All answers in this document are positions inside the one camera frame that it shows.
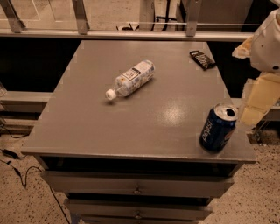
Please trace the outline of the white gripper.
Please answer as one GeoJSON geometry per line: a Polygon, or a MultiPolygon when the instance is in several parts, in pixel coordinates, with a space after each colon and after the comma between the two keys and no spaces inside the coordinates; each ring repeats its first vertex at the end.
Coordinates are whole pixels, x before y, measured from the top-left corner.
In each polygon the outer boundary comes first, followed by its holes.
{"type": "Polygon", "coordinates": [[[255,31],[237,46],[232,56],[250,58],[253,68],[261,73],[247,79],[241,95],[239,121],[256,126],[280,98],[280,24],[279,10],[273,10],[255,31]]]}

